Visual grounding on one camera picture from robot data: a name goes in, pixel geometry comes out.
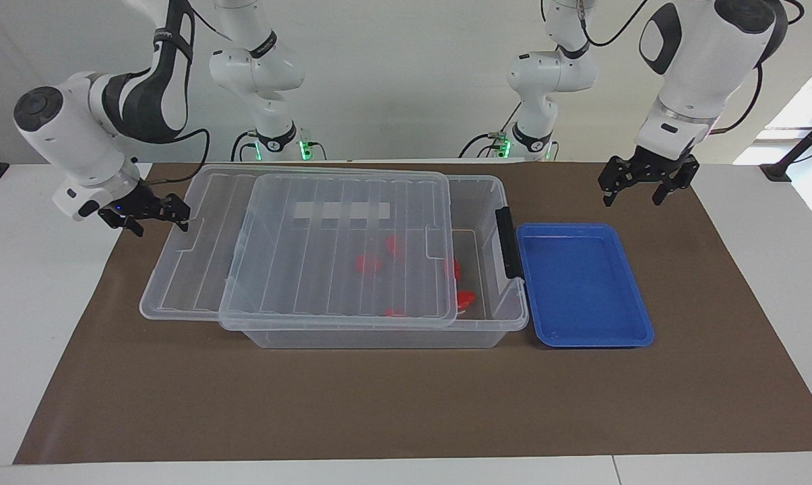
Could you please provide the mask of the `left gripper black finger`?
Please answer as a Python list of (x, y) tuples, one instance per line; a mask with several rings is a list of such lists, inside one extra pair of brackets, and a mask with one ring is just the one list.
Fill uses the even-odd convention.
[(698, 170), (699, 162), (695, 156), (685, 156), (676, 162), (664, 164), (659, 169), (659, 184), (652, 196), (653, 205), (661, 205), (674, 191), (689, 188)]
[(625, 161), (619, 156), (612, 156), (598, 176), (598, 184), (603, 192), (602, 201), (611, 207), (619, 191), (625, 189)]

